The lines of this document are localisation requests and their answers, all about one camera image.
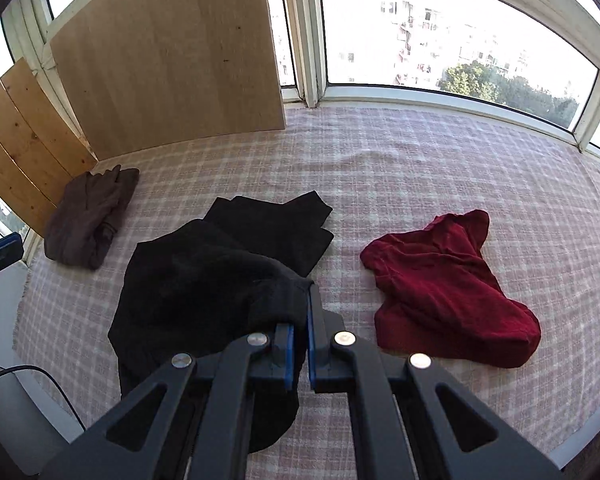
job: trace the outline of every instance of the plaid tablecloth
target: plaid tablecloth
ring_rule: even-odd
[[[325,227],[335,238],[312,277],[325,308],[371,340],[382,295],[360,251],[387,232],[481,208],[491,216],[484,257],[504,292],[536,314],[542,341],[515,370],[442,363],[543,452],[578,430],[600,406],[600,163],[564,142],[464,114],[346,107],[289,109],[286,120],[284,132],[99,163],[96,170],[141,171],[124,227],[96,272],[38,251],[14,334],[23,361],[48,370],[93,424],[120,395],[107,330],[136,244],[202,217],[217,196],[284,202],[315,189],[333,207]],[[296,423],[250,457],[250,477],[355,478],[346,398],[312,394],[305,374],[299,389]]]

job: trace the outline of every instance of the folded brown clothing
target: folded brown clothing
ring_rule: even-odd
[[[46,224],[46,257],[69,266],[100,267],[139,177],[140,170],[120,170],[117,165],[104,174],[87,171],[69,182]]]

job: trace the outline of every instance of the metal screw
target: metal screw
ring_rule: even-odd
[[[268,340],[267,336],[262,332],[254,332],[247,336],[247,343],[251,346],[264,346],[267,344]]]
[[[354,336],[351,332],[338,332],[333,339],[342,346],[353,345],[356,342],[356,336]]]
[[[186,368],[193,362],[189,354],[176,354],[171,358],[171,364],[174,368]]]
[[[409,362],[414,368],[424,370],[425,368],[429,368],[431,366],[431,357],[426,354],[413,354],[411,357],[409,357]]]

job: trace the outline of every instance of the folded clothing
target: folded clothing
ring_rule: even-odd
[[[136,168],[120,170],[117,165],[104,174],[87,171],[69,182],[46,224],[46,257],[69,266],[100,267],[139,177]]]
[[[273,336],[277,323],[292,324],[293,389],[256,393],[249,447],[254,452],[275,443],[296,418],[312,283],[298,270],[308,274],[328,246],[320,225],[331,208],[314,192],[286,204],[218,199],[212,209],[204,220],[138,244],[109,341],[118,356],[124,397],[174,354],[203,357],[251,332]],[[326,233],[330,241],[333,235]],[[286,244],[288,252],[279,252],[277,244]],[[191,399],[200,405],[200,399]]]
[[[360,254],[386,300],[378,345],[502,368],[522,366],[540,343],[540,323],[509,300],[480,254],[489,215],[437,216],[422,231],[387,234]]]

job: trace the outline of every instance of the plywood board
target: plywood board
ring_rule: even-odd
[[[267,0],[91,0],[51,49],[100,160],[285,126]]]
[[[29,127],[1,82],[0,143],[27,178],[57,205],[72,178]]]
[[[96,159],[46,97],[24,58],[0,81],[29,127],[69,175],[78,176],[96,165]]]
[[[56,209],[42,192],[20,171],[0,144],[0,198],[39,235]]]

